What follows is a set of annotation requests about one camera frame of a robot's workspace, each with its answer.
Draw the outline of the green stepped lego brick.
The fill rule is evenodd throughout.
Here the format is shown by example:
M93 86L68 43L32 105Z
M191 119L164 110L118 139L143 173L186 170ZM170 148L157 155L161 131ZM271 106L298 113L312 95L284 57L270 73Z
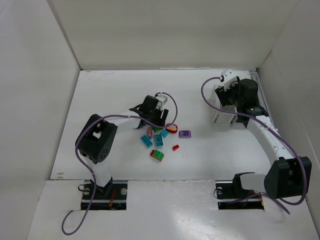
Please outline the green stepped lego brick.
M158 127L153 127L153 132L156 133L160 133L163 129L162 128L158 128Z

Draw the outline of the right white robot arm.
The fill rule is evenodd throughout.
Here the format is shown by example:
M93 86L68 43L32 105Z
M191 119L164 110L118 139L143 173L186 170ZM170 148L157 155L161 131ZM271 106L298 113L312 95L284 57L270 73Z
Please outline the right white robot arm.
M270 169L267 174L253 172L239 175L244 190L264 192L273 199L285 201L289 197L304 199L308 192L312 163L285 141L273 126L268 112L259 103L258 84L252 79L222 80L215 93L222 107L233 106L245 128L264 150Z

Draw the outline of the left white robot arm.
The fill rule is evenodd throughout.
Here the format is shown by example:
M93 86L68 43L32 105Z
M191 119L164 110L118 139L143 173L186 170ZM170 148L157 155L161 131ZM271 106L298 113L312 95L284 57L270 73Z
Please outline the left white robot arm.
M97 186L103 188L112 179L104 161L111 152L116 134L145 125L164 127L169 113L168 109L164 109L167 101L168 97L164 94L147 95L141 104L124 113L105 118L98 114L89 117L75 142L75 148L94 173Z

